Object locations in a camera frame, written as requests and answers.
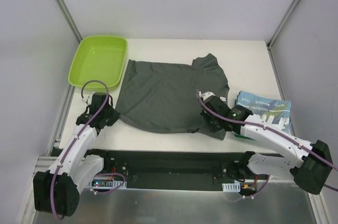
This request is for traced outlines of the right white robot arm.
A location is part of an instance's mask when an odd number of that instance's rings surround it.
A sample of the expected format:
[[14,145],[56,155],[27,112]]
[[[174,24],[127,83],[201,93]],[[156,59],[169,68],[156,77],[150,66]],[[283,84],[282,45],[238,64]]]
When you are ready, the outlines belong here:
[[235,105],[229,108],[212,92],[197,92],[201,115],[213,131],[224,130],[248,137],[275,151],[279,156],[266,156],[247,151],[238,164],[238,174],[249,179],[253,175],[272,175],[292,179],[304,191],[318,195],[327,188],[326,180],[333,164],[329,146],[285,133],[255,115],[251,110]]

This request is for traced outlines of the dark grey t shirt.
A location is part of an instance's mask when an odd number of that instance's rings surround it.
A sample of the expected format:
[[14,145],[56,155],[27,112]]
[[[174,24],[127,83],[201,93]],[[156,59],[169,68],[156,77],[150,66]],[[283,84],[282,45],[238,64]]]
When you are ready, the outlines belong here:
[[152,133],[201,133],[224,140],[202,118],[196,92],[210,91],[228,100],[228,79],[217,58],[208,54],[191,65],[129,60],[116,110],[125,124]]

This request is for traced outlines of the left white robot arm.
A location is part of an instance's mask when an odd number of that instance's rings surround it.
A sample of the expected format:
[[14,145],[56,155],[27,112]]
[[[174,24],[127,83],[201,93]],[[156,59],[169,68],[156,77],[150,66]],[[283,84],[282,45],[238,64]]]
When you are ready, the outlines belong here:
[[105,127],[119,119],[112,96],[93,93],[85,111],[77,118],[71,139],[46,171],[33,178],[34,206],[58,219],[70,217],[78,207],[80,194],[96,174],[108,175],[111,162],[86,152]]

